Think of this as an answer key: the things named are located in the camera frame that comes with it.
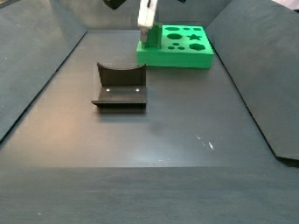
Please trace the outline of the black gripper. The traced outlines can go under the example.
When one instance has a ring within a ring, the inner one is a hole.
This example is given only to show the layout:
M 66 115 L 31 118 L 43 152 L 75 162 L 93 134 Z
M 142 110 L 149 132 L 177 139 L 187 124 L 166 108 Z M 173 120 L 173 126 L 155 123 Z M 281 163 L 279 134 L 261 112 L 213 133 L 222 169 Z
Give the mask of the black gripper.
M 107 7 L 117 10 L 127 0 L 103 0 Z M 141 28 L 141 40 L 147 41 L 147 35 L 155 24 L 158 0 L 141 0 L 138 27 Z

